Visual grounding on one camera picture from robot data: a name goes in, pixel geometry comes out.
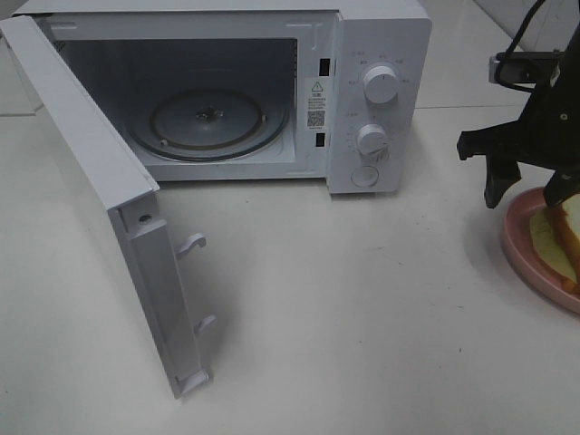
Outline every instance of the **microwave oven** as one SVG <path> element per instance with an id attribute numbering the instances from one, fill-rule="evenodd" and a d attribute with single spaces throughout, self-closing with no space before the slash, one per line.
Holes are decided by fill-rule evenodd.
<path id="1" fill-rule="evenodd" d="M 0 21 L 79 210 L 119 245 L 176 398 L 209 379 L 157 181 L 394 191 L 430 19 L 416 0 L 31 0 Z"/>

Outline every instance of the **white knob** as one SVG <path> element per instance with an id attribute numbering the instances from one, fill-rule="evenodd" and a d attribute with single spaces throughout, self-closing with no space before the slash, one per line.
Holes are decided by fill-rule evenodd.
<path id="1" fill-rule="evenodd" d="M 369 102 L 384 104 L 399 91 L 399 77 L 388 65 L 375 65 L 362 78 L 364 95 Z"/>
<path id="2" fill-rule="evenodd" d="M 356 134 L 356 146 L 364 156 L 385 150 L 389 146 L 387 133 L 380 125 L 367 124 Z"/>

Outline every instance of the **microwave door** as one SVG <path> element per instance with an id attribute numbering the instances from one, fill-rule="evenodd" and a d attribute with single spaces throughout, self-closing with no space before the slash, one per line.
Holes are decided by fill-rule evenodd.
<path id="1" fill-rule="evenodd" d="M 0 31 L 0 55 L 9 57 L 18 72 L 43 128 L 43 146 L 51 148 L 75 210 L 96 244 L 111 241 L 105 256 L 115 257 L 112 247 L 118 258 L 124 257 L 178 398 L 208 380 L 197 334 L 213 317 L 198 326 L 192 323 L 178 268 L 178 258 L 203 246 L 205 239 L 194 235 L 178 248 L 171 244 L 157 183 L 37 23 L 20 16 L 0 21 Z"/>

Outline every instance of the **white countertop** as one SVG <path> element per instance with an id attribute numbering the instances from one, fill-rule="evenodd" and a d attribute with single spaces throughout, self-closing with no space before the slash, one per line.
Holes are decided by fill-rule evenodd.
<path id="1" fill-rule="evenodd" d="M 175 239 L 208 237 L 182 273 L 194 316 L 219 319 L 204 338 L 215 379 L 181 401 L 34 117 L 0 117 L 0 434 L 577 434 L 579 319 L 522 283 L 498 242 L 509 200 L 549 174 L 523 167 L 488 210 L 485 160 L 455 149 L 521 111 L 525 96 L 486 82 L 508 38 L 471 2 L 428 10 L 398 194 L 161 186 Z"/>

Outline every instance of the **sandwich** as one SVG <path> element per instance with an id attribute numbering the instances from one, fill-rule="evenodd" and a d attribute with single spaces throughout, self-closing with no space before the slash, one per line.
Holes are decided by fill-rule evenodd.
<path id="1" fill-rule="evenodd" d="M 562 280 L 562 289 L 580 296 L 580 194 L 530 219 L 532 243 L 540 259 Z"/>

